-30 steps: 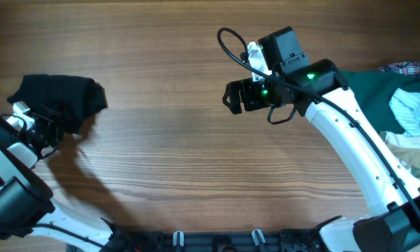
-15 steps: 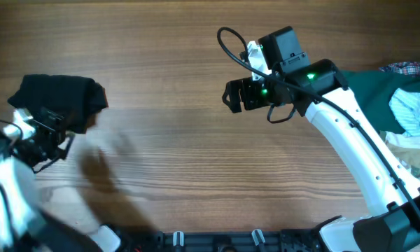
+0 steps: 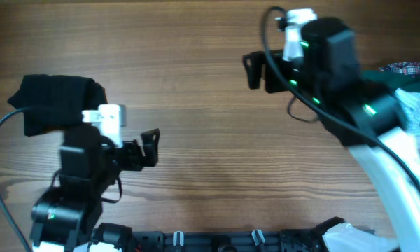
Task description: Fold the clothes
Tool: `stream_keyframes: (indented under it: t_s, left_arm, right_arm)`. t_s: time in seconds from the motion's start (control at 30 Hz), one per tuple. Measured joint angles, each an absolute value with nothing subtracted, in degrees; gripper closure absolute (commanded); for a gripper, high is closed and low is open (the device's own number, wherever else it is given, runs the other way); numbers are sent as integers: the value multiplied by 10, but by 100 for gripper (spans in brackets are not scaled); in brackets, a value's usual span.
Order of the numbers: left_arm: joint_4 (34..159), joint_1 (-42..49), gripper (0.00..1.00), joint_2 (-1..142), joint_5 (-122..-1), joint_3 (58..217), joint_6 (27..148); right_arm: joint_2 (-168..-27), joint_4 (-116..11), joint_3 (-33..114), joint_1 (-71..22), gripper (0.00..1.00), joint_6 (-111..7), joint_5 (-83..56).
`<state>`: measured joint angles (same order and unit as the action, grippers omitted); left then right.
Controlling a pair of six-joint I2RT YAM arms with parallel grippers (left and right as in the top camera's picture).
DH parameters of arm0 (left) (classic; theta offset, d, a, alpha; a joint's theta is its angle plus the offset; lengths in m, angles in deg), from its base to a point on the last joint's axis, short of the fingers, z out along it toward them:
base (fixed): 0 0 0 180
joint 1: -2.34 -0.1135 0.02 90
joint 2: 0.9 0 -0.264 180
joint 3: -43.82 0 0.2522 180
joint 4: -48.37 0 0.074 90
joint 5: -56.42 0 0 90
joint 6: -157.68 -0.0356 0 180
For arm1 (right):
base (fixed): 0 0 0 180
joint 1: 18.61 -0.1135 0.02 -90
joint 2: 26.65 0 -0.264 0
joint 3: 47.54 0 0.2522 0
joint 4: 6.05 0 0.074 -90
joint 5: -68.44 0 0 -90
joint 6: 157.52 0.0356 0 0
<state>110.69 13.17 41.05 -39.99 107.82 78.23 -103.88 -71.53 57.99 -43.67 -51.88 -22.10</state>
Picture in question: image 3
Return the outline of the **black polo shirt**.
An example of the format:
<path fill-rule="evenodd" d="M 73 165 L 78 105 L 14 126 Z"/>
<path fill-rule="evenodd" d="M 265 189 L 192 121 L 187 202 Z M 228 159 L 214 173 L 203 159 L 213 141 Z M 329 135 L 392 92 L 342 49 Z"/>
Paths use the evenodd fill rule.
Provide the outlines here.
<path fill-rule="evenodd" d="M 8 103 L 24 112 L 24 135 L 32 137 L 49 130 L 82 122 L 82 111 L 106 104 L 105 89 L 92 78 L 30 74 Z"/>

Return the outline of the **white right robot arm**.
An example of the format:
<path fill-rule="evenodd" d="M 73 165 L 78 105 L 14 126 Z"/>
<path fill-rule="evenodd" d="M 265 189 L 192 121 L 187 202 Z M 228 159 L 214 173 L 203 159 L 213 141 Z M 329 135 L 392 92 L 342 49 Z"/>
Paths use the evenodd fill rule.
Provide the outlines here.
<path fill-rule="evenodd" d="M 264 16 L 263 49 L 243 58 L 249 87 L 289 91 L 315 112 L 369 177 L 395 232 L 379 237 L 334 218 L 312 230 L 313 250 L 420 251 L 420 156 L 394 92 L 361 76 L 354 32 L 340 19 L 276 21 L 293 51 L 270 49 Z"/>

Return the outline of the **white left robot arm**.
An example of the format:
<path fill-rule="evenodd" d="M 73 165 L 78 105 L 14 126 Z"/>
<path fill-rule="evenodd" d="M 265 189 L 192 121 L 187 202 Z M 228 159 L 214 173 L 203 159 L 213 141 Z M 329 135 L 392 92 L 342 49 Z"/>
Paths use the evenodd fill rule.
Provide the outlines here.
<path fill-rule="evenodd" d="M 120 173 L 158 163 L 159 129 L 142 133 L 141 140 L 117 146 L 90 124 L 69 128 L 59 149 L 61 167 L 52 178 L 59 185 L 50 185 L 31 211 L 33 247 L 54 244 L 73 251 L 87 244 L 102 204 L 113 202 L 103 194 L 109 186 L 122 184 Z"/>

